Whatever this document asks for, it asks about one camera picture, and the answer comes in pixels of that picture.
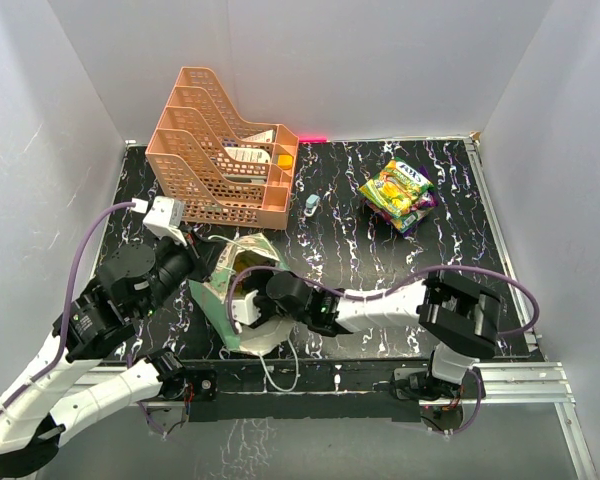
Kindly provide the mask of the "yellow green Fox's candy bag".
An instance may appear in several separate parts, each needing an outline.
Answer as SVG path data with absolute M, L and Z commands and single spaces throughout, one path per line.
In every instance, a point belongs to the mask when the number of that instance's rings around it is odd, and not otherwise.
M 413 210 L 418 199 L 432 188 L 424 174 L 394 157 L 360 186 L 359 192 L 391 217 L 399 218 Z

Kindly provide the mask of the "green snack packet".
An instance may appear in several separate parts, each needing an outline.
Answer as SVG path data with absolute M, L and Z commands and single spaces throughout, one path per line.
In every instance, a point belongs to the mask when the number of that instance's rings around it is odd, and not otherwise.
M 413 230 L 433 209 L 430 204 L 416 205 L 407 213 L 393 217 L 386 211 L 380 210 L 379 215 L 402 234 Z

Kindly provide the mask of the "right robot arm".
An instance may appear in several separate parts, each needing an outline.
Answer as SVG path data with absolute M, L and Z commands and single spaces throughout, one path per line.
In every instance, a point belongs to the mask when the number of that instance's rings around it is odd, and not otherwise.
M 426 370 L 393 377 L 395 395 L 434 401 L 456 398 L 467 371 L 497 351 L 500 296 L 451 271 L 432 272 L 396 290 L 329 290 L 289 271 L 252 273 L 245 282 L 247 317 L 292 320 L 322 336 L 419 325 L 438 339 Z

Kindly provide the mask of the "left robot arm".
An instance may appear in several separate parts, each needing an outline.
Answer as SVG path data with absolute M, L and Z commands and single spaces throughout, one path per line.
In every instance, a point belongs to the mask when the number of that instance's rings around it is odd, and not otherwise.
M 184 239 L 120 247 L 71 300 L 36 357 L 0 397 L 0 477 L 30 475 L 78 432 L 130 404 L 178 398 L 189 389 L 185 366 L 162 348 L 109 381 L 69 392 L 135 335 L 135 321 L 155 313 L 184 282 L 210 279 L 226 242 L 195 232 Z

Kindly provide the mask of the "green patterned paper bag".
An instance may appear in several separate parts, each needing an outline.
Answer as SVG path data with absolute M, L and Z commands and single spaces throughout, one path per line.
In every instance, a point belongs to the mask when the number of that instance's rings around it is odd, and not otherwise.
M 211 235 L 208 238 L 225 240 L 227 247 L 208 281 L 189 282 L 191 297 L 219 334 L 227 350 L 263 360 L 265 355 L 281 344 L 291 342 L 290 334 L 294 322 L 286 317 L 257 320 L 254 325 L 244 327 L 242 332 L 238 333 L 232 323 L 231 307 L 226 307 L 229 289 L 234 277 L 249 266 L 271 265 L 286 270 L 288 265 L 262 233 L 235 239 L 221 235 Z M 236 291 L 232 300 L 246 294 Z

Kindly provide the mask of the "purple Fox's candy bag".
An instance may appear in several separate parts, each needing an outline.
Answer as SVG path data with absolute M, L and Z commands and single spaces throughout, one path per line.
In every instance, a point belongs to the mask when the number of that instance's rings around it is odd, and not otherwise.
M 421 221 L 437 206 L 437 200 L 432 191 L 425 192 L 415 206 L 401 218 L 400 232 L 403 235 L 413 231 Z

